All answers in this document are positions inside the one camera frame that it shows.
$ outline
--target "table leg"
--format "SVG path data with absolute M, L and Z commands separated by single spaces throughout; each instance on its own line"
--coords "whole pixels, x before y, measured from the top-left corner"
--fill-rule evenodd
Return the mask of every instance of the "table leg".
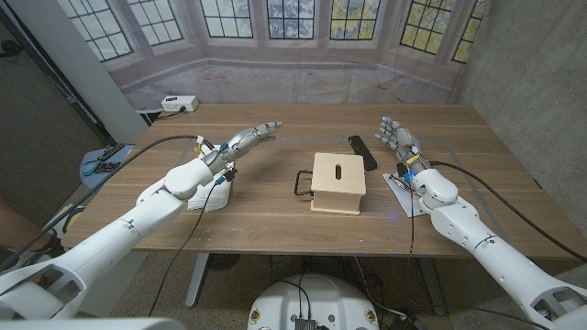
M 432 303 L 432 311 L 436 315 L 444 315 L 447 313 L 447 306 L 444 304 L 444 297 L 442 296 L 442 289 L 440 288 L 440 281 L 438 280 L 437 269 L 434 266 L 434 260 L 431 258 L 418 258 L 420 269 L 430 302 Z
M 198 293 L 204 283 L 205 265 L 208 262 L 209 253 L 198 253 L 195 257 L 194 271 L 192 272 L 192 279 L 190 280 L 190 287 L 187 290 L 185 297 L 185 305 L 188 308 L 194 308 L 198 301 Z

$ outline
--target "wooden box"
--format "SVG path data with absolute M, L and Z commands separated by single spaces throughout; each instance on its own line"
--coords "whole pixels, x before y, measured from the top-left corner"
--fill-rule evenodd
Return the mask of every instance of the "wooden box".
M 359 215 L 365 195 L 363 157 L 317 152 L 312 174 L 312 211 Z

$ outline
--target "power strip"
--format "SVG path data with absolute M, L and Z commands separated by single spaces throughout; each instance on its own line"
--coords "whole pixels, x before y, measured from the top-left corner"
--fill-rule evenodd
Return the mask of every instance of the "power strip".
M 186 112 L 193 112 L 199 104 L 195 96 L 165 96 L 161 101 L 163 111 L 166 112 L 178 112 L 182 106 L 185 106 Z

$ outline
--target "black cable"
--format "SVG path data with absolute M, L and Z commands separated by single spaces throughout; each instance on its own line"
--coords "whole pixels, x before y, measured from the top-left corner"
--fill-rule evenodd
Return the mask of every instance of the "black cable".
M 407 183 L 410 190 L 410 199 L 412 204 L 412 243 L 410 243 L 410 254 L 407 256 L 407 267 L 410 269 L 410 259 L 412 259 L 412 251 L 414 250 L 414 192 L 412 191 L 412 183 Z
M 273 255 L 269 255 L 269 265 L 271 267 L 271 283 L 273 283 Z
M 92 188 L 84 197 L 80 198 L 77 202 L 73 203 L 67 210 L 65 210 L 63 213 L 61 213 L 61 215 L 58 215 L 53 220 L 49 221 L 23 247 L 21 247 L 20 249 L 18 249 L 12 256 L 10 256 L 10 258 L 8 258 L 7 260 L 5 260 L 0 265 L 0 270 L 6 270 L 8 265 L 10 265 L 15 259 L 17 259 L 18 257 L 20 257 L 20 255 L 22 255 L 23 252 L 25 252 L 28 248 L 30 248 L 33 244 L 35 244 L 35 242 L 37 242 L 41 237 L 43 237 L 43 235 L 47 234 L 47 232 L 50 231 L 55 225 L 57 225 L 61 221 L 61 219 L 63 217 L 67 216 L 72 210 L 74 210 L 76 207 L 78 207 L 79 205 L 81 205 L 86 199 L 88 199 L 95 192 L 97 192 L 104 185 L 105 182 L 107 182 L 110 178 L 112 178 L 115 174 L 117 174 L 120 170 L 122 170 L 125 166 L 127 166 L 127 164 L 129 164 L 129 162 L 131 162 L 132 160 L 134 160 L 136 157 L 140 156 L 143 152 L 145 152 L 145 151 L 147 151 L 147 150 L 149 150 L 149 149 L 157 146 L 161 142 L 169 141 L 169 140 L 172 140 L 172 139 L 178 139 L 178 138 L 198 138 L 198 136 L 180 135 L 180 136 L 172 136 L 172 137 L 160 138 L 160 139 L 158 139 L 158 140 L 156 140 L 154 142 L 151 142 L 150 144 L 148 144 L 148 146 L 146 146 L 145 148 L 139 150 L 136 154 L 128 157 L 127 159 L 125 159 L 122 163 L 120 163 L 120 165 L 117 168 L 115 168 L 113 171 L 111 171 L 110 173 L 108 173 L 108 175 L 106 175 L 100 182 L 98 182 L 95 185 L 95 187 Z
M 308 320 L 309 320 L 310 319 L 310 315 L 312 315 L 312 310 L 310 309 L 310 298 L 308 298 L 308 294 L 305 292 L 304 288 L 302 288 L 301 286 L 299 286 L 299 285 L 297 285 L 295 283 L 292 283 L 292 282 L 290 282 L 288 280 L 280 280 L 280 281 L 282 281 L 283 283 L 291 284 L 294 287 L 297 287 L 298 288 L 298 291 L 301 290 L 304 293 L 305 300 L 308 302 Z
M 567 247 L 564 244 L 560 243 L 556 238 L 554 238 L 553 236 L 549 235 L 544 230 L 540 229 L 540 227 L 538 227 L 532 221 L 530 221 L 530 219 L 528 219 L 525 215 L 523 215 L 520 211 L 518 211 L 513 205 L 511 205 L 510 203 L 508 203 L 502 197 L 502 195 L 500 195 L 498 192 L 496 192 L 489 184 L 487 184 L 485 181 L 483 181 L 481 178 L 479 178 L 475 174 L 469 172 L 468 170 L 465 170 L 463 168 L 460 168 L 459 166 L 452 165 L 452 164 L 449 164 L 449 163 L 446 163 L 446 162 L 443 162 L 443 161 L 430 161 L 430 165 L 431 166 L 447 166 L 447 167 L 450 167 L 452 169 L 455 169 L 457 171 L 461 171 L 461 172 L 469 175 L 470 177 L 472 177 L 473 179 L 475 179 L 478 183 L 482 184 L 485 188 L 487 188 L 488 191 L 490 191 L 493 195 L 495 195 L 495 197 L 497 197 L 500 201 L 502 201 L 502 203 L 505 204 L 505 206 L 509 207 L 510 210 L 514 211 L 514 213 L 517 214 L 520 218 L 522 218 L 522 220 L 524 220 L 532 228 L 536 229 L 536 231 L 538 231 L 538 233 L 540 233 L 543 237 L 546 237 L 550 242 L 554 243 L 559 248 L 562 248 L 563 250 L 565 250 L 567 253 L 571 254 L 576 259 L 579 259 L 580 261 L 587 263 L 587 258 L 586 257 L 584 257 L 584 256 L 580 255 L 579 253 L 573 251 L 569 247 Z
M 416 306 L 420 306 L 420 307 L 434 307 L 432 305 L 425 305 L 425 304 L 422 304 L 422 303 L 415 302 L 414 299 L 412 299 L 412 298 L 410 298 L 410 300 Z M 494 310 L 488 310 L 488 309 L 479 308 L 479 307 L 467 307 L 467 306 L 446 305 L 446 304 L 445 304 L 445 306 L 446 307 L 450 307 L 450 308 L 462 308 L 462 309 L 465 309 L 465 310 L 473 310 L 473 311 L 485 312 L 485 313 L 489 313 L 489 314 L 496 314 L 496 315 L 500 315 L 500 316 L 503 316 L 503 317 L 509 317 L 511 319 L 514 319 L 514 320 L 517 320 L 517 321 L 520 321 L 520 322 L 524 322 L 524 323 L 527 323 L 529 325 L 537 326 L 540 329 L 550 330 L 549 328 L 545 327 L 542 324 L 538 324 L 538 323 L 532 322 L 530 320 L 527 320 L 527 319 L 525 319 L 523 317 L 511 315 L 511 314 L 508 314 L 508 313 L 497 312 L 497 311 L 494 311 Z
M 164 116 L 161 116 L 161 117 L 157 117 L 157 118 L 155 118 L 155 121 L 158 121 L 158 120 L 167 120 L 167 119 L 170 119 L 171 117 L 177 116 L 177 115 L 182 114 L 184 112 L 185 112 L 185 106 L 182 106 L 179 111 L 176 111 L 176 112 L 174 112 L 174 113 L 172 113 L 170 115 L 164 115 Z
M 212 195 L 212 191 L 214 190 L 214 188 L 216 186 L 217 186 L 217 184 L 214 183 L 214 185 L 212 186 L 212 189 L 210 189 L 210 193 L 208 194 L 208 197 L 206 197 L 206 199 L 205 199 L 204 207 L 202 207 L 202 213 L 200 214 L 200 216 L 198 216 L 198 221 L 195 222 L 194 229 L 192 229 L 190 236 L 188 236 L 187 239 L 185 240 L 185 242 L 183 242 L 182 247 L 180 247 L 177 250 L 177 252 L 175 252 L 175 256 L 173 256 L 172 262 L 169 264 L 169 267 L 167 268 L 167 270 L 165 270 L 165 274 L 163 275 L 163 280 L 161 280 L 161 285 L 159 286 L 159 290 L 157 291 L 157 295 L 155 296 L 155 301 L 153 302 L 153 305 L 150 307 L 149 316 L 151 316 L 153 314 L 153 310 L 155 309 L 155 305 L 157 305 L 157 301 L 159 300 L 159 295 L 161 294 L 161 291 L 163 290 L 163 284 L 165 284 L 165 279 L 167 279 L 167 274 L 169 274 L 169 271 L 171 270 L 171 268 L 173 266 L 173 262 L 175 262 L 175 259 L 177 259 L 177 256 L 180 255 L 180 252 L 182 252 L 183 248 L 185 248 L 187 243 L 192 238 L 192 235 L 194 234 L 195 229 L 198 227 L 198 224 L 200 223 L 200 220 L 202 219 L 202 215 L 204 215 L 205 206 L 208 204 L 208 200 L 210 199 L 210 195 Z
M 304 277 L 304 272 L 302 271 L 302 275 L 300 276 L 300 282 L 297 285 L 297 294 L 300 297 L 300 318 L 302 318 L 302 278 Z

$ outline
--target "wall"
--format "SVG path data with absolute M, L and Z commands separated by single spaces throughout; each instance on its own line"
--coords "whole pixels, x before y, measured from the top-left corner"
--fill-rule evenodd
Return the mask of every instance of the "wall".
M 271 39 L 267 1 L 250 0 L 253 38 L 210 38 L 199 1 L 170 0 L 183 39 L 151 46 L 126 1 L 110 1 L 133 52 L 104 65 L 135 109 L 168 94 L 203 103 L 444 104 L 475 0 L 457 0 L 436 55 L 401 45 L 411 0 L 382 0 L 373 40 L 332 40 L 332 1 L 316 0 L 314 39 Z
M 587 2 L 492 0 L 460 85 L 587 237 Z

